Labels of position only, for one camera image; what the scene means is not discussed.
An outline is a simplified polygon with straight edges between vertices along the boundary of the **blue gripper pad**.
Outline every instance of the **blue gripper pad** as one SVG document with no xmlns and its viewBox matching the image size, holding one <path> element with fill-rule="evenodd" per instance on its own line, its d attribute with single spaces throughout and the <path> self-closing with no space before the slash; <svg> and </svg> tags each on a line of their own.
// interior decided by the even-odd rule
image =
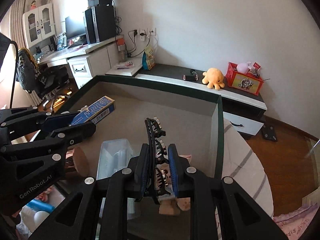
<svg viewBox="0 0 320 240">
<path fill-rule="evenodd" d="M 149 165 L 150 165 L 150 155 L 149 155 L 149 151 L 148 151 L 147 158 L 145 159 L 145 163 L 143 165 L 142 174 L 141 174 L 141 193 L 142 193 L 142 195 L 147 187 Z"/>
<path fill-rule="evenodd" d="M 175 144 L 168 147 L 169 168 L 172 182 L 172 190 L 176 197 L 179 197 L 179 186 L 183 183 L 184 171 L 180 164 Z"/>
</svg>

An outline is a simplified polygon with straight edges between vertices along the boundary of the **black handle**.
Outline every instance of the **black handle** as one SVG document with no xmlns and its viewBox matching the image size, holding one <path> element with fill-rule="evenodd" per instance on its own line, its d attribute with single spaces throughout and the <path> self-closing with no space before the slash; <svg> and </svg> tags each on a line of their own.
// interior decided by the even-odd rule
<svg viewBox="0 0 320 240">
<path fill-rule="evenodd" d="M 232 124 L 233 126 L 240 126 L 240 127 L 243 127 L 243 125 L 242 125 L 242 124 L 235 124 L 235 123 L 233 123 L 233 122 L 231 122 L 231 124 Z"/>
</svg>

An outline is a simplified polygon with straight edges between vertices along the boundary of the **desk drawer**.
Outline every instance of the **desk drawer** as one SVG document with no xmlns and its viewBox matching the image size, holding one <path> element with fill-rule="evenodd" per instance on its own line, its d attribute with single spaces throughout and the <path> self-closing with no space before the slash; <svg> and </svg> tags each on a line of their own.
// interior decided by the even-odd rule
<svg viewBox="0 0 320 240">
<path fill-rule="evenodd" d="M 229 120 L 238 132 L 256 135 L 263 123 L 257 122 L 239 115 L 223 112 L 223 117 Z"/>
<path fill-rule="evenodd" d="M 78 88 L 82 88 L 85 84 L 87 84 L 92 77 L 75 77 Z"/>
<path fill-rule="evenodd" d="M 68 63 L 74 77 L 92 77 L 87 59 L 79 61 L 68 60 Z"/>
</svg>

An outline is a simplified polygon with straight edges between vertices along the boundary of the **keyboard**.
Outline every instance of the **keyboard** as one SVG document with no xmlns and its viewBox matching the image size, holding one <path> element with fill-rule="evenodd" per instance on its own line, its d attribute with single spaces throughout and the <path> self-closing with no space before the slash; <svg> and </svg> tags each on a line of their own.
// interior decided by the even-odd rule
<svg viewBox="0 0 320 240">
<path fill-rule="evenodd" d="M 68 49 L 71 49 L 80 45 L 86 45 L 86 44 L 88 44 L 87 41 L 79 40 L 79 41 L 76 41 L 74 44 L 70 45 Z"/>
</svg>

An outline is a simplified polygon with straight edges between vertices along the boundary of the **red box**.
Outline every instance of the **red box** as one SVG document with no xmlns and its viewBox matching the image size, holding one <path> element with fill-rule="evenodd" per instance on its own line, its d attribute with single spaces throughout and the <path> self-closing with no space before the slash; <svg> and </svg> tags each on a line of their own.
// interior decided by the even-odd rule
<svg viewBox="0 0 320 240">
<path fill-rule="evenodd" d="M 228 86 L 237 88 L 254 95 L 259 95 L 260 88 L 264 81 L 261 77 L 256 78 L 251 73 L 242 74 L 237 71 L 237 64 L 229 62 L 226 74 Z"/>
</svg>

